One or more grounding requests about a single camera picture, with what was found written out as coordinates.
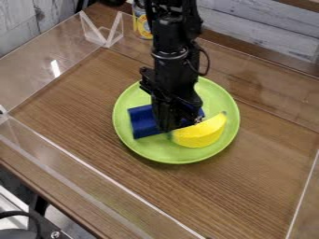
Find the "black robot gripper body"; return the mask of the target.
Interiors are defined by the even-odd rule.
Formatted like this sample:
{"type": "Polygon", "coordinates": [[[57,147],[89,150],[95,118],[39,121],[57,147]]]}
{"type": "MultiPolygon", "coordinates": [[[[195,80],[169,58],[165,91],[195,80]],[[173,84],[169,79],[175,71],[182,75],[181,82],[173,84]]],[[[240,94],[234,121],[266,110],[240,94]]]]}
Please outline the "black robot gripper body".
{"type": "Polygon", "coordinates": [[[154,51],[154,67],[141,69],[141,88],[173,105],[191,105],[197,111],[203,101],[195,90],[199,73],[199,50],[181,52],[154,51]]]}

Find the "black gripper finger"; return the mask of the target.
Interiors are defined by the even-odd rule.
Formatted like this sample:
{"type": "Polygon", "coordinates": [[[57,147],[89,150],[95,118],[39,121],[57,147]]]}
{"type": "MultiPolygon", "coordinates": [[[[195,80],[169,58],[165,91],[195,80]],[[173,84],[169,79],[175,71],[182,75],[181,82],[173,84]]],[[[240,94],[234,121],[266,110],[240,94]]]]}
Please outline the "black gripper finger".
{"type": "Polygon", "coordinates": [[[153,96],[153,108],[159,129],[170,131],[170,104],[157,96],[153,96]]]}
{"type": "Polygon", "coordinates": [[[173,105],[170,108],[169,129],[179,128],[185,121],[193,122],[197,118],[197,111],[191,105],[173,105]]]}

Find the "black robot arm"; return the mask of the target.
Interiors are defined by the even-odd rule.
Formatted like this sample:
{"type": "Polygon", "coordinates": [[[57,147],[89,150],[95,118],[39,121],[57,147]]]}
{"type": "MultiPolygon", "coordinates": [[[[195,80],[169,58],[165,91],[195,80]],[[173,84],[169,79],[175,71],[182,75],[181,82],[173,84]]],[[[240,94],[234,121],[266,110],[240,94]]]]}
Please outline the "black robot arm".
{"type": "Polygon", "coordinates": [[[162,132],[171,132],[187,120],[201,120],[203,101],[195,90],[199,55],[206,53],[197,42],[203,20],[198,0],[145,0],[153,34],[154,67],[141,69],[141,88],[151,95],[153,112],[162,132]]]}

